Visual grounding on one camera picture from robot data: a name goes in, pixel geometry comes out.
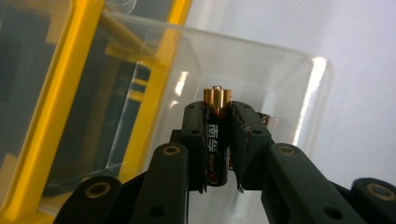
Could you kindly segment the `clear plastic storage drawer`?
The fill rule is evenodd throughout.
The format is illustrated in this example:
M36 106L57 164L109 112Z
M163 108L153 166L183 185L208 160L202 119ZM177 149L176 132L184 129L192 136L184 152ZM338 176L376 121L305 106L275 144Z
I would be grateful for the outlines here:
M109 32L107 54L149 70L132 82L116 134L122 146L106 164L121 181L147 169L154 148L180 128L185 106L213 86L268 115L275 141L311 147L313 113L327 93L327 59L116 12L100 23Z

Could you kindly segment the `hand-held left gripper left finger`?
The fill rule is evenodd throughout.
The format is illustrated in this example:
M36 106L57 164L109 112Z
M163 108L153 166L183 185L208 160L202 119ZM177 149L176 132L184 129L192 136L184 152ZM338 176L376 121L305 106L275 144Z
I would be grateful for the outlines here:
M189 154L189 189L206 191L205 108L200 101L186 105L180 130L173 130L171 142L185 146Z

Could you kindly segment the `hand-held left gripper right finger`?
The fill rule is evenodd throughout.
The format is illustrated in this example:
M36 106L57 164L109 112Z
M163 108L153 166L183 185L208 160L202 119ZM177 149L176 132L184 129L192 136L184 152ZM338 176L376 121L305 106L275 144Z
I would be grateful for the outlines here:
M233 101L231 108L231 160L239 190L261 190L264 157L274 143L262 118L252 106Z

